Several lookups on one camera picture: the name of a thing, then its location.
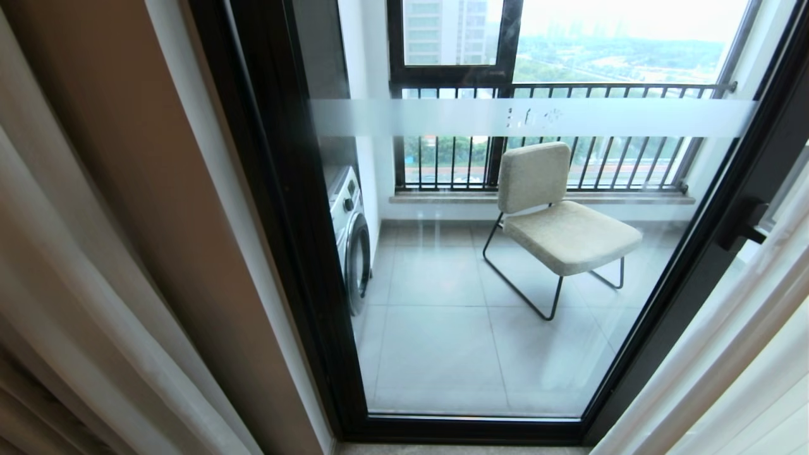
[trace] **chair backrest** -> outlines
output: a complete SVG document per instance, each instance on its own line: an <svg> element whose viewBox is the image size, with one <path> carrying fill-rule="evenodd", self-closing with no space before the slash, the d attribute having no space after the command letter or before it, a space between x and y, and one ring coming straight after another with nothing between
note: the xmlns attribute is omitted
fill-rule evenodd
<svg viewBox="0 0 809 455"><path fill-rule="evenodd" d="M500 161L498 207L505 214L559 202L567 191L570 147L546 142L515 148Z"/></svg>

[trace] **chair seat cushion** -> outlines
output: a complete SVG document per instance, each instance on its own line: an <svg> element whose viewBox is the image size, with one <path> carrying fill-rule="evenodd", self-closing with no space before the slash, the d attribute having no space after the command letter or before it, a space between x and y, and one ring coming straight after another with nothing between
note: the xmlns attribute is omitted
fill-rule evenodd
<svg viewBox="0 0 809 455"><path fill-rule="evenodd" d="M559 276L580 274L620 259L642 239L634 227L571 201L516 215L503 233Z"/></svg>

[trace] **window sill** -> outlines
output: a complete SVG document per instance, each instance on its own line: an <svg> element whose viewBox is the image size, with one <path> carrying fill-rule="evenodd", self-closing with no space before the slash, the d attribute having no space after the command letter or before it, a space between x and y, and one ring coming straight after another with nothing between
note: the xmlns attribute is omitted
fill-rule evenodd
<svg viewBox="0 0 809 455"><path fill-rule="evenodd" d="M697 201L680 193L639 192L569 192L565 199L580 204L650 204L690 206ZM391 204L493 204L497 193L397 193L390 197Z"/></svg>

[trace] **washing machine door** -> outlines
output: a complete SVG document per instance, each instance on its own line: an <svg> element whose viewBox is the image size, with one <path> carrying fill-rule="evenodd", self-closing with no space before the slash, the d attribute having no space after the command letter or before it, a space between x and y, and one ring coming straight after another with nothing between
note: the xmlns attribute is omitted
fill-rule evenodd
<svg viewBox="0 0 809 455"><path fill-rule="evenodd" d="M351 219L346 233L345 285L349 292L351 316L357 316L365 306L365 291L371 277L371 238L365 215L357 213Z"/></svg>

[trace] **sky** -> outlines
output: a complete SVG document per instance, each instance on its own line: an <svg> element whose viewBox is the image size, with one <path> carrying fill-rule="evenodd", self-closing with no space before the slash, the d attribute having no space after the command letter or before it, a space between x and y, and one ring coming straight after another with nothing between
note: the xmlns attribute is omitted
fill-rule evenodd
<svg viewBox="0 0 809 455"><path fill-rule="evenodd" d="M544 34L551 20L581 20L614 28L621 20L627 35L656 40L733 39L747 0L523 0L521 36ZM499 21L502 0L489 0L488 16Z"/></svg>

